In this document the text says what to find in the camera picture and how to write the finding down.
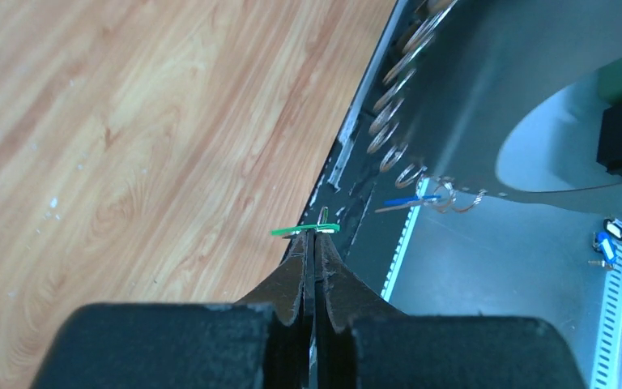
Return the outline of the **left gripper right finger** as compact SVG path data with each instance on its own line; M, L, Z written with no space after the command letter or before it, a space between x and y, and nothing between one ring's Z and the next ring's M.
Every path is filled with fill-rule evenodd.
M320 388L583 388L541 318L404 314L361 281L330 236L313 237Z

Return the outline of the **small silver key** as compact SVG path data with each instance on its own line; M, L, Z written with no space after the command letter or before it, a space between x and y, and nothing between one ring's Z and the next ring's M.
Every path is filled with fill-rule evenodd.
M319 212L317 223L318 224L326 224L328 220L329 209L327 206L323 206Z

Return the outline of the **green key tag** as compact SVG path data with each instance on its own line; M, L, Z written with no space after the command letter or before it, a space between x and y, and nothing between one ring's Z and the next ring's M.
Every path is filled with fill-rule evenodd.
M283 229L275 229L271 231L271 236L274 237L286 237L296 235L305 231L315 231L319 233L337 233L340 230L339 224L300 224L294 227L288 227Z

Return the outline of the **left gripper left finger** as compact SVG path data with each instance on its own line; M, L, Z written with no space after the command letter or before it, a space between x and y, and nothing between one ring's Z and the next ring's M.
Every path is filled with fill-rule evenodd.
M233 303L94 303L62 324L35 388L302 388L310 238Z

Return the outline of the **metal keyring holder plate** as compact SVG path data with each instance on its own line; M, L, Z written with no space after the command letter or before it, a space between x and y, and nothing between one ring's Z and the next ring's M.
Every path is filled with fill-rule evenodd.
M622 212L622 182L529 191L505 183L497 161L522 119L547 98L622 57L622 1L448 1L425 5L383 76L369 153L457 190L570 211Z

